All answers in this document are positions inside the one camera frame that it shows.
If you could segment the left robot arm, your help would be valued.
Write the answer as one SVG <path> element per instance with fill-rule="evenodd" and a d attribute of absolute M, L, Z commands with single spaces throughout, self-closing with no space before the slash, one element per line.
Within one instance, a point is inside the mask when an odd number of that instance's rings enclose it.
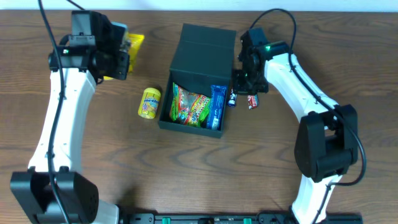
<path fill-rule="evenodd" d="M 127 223 L 82 176 L 81 147 L 90 101 L 105 77 L 125 80 L 129 31 L 95 11 L 73 11 L 72 31 L 49 55 L 50 99 L 27 170 L 13 172 L 11 192 L 32 223 Z"/>

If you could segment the yellow Mentos gum bottle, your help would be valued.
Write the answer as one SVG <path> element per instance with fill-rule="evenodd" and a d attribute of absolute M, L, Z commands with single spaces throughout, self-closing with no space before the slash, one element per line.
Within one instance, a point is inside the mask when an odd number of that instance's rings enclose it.
<path fill-rule="evenodd" d="M 146 88 L 143 92 L 138 115 L 145 119 L 154 119 L 159 107 L 161 93 L 156 88 Z"/>

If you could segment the Haribo gummy candy bag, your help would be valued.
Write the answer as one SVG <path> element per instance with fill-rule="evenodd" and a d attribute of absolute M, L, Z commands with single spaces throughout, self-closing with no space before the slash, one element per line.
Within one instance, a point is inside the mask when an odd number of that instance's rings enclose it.
<path fill-rule="evenodd" d="M 211 98 L 173 83 L 169 116 L 175 123 L 200 128 L 210 112 Z"/>

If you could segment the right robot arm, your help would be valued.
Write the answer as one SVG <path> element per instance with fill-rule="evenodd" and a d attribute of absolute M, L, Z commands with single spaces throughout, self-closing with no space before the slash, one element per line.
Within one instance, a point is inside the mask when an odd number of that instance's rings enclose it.
<path fill-rule="evenodd" d="M 261 28 L 247 30 L 240 40 L 238 59 L 243 67 L 233 73 L 234 93 L 266 93 L 272 85 L 299 122 L 294 156 L 302 177 L 283 222 L 362 223 L 360 215 L 326 213 L 333 189 L 358 160 L 356 110 L 351 105 L 340 106 L 325 95 L 286 42 L 269 42 Z"/>

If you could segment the green Milo wafer bar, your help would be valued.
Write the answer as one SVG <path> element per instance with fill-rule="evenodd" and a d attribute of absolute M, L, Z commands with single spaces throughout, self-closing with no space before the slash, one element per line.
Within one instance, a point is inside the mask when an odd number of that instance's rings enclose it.
<path fill-rule="evenodd" d="M 259 101 L 257 95 L 248 95 L 248 108 L 253 110 L 258 107 Z"/>

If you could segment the blue Oreo cookie pack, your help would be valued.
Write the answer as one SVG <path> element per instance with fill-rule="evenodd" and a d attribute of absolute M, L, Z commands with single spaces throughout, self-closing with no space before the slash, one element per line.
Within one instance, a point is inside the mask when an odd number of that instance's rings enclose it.
<path fill-rule="evenodd" d="M 211 130 L 218 130 L 224 108 L 224 100 L 226 96 L 227 86 L 212 85 L 211 86 L 211 105 L 208 114 L 206 127 Z"/>

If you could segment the dark green gift box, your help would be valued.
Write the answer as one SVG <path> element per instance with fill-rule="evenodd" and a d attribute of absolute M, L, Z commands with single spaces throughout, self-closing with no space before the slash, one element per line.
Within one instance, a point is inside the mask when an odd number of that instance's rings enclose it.
<path fill-rule="evenodd" d="M 229 87 L 233 72 L 235 30 L 184 24 L 174 54 L 164 100 L 159 114 L 159 127 L 183 133 L 220 138 L 224 131 L 224 116 L 217 130 L 177 124 L 170 118 L 173 100 L 172 85 L 194 93 L 211 96 L 211 86 Z"/>

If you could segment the purple Dairy Milk bar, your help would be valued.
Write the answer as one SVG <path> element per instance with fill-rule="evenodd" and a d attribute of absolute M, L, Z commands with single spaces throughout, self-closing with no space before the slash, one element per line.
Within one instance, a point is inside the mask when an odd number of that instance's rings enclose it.
<path fill-rule="evenodd" d="M 234 92 L 234 89 L 231 89 L 231 93 L 229 95 L 229 100 L 228 100 L 228 106 L 234 108 L 236 106 L 236 94 Z"/>

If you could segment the yellow seed snack bag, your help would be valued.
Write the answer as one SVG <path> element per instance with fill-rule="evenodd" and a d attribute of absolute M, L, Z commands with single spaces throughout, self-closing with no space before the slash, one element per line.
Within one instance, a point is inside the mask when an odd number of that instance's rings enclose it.
<path fill-rule="evenodd" d="M 127 52 L 122 52 L 114 44 L 113 36 L 102 46 L 103 50 L 113 57 L 113 64 L 107 74 L 103 75 L 103 80 L 125 80 L 127 75 L 132 72 L 138 51 L 144 41 L 142 34 L 129 33 L 130 46 Z"/>

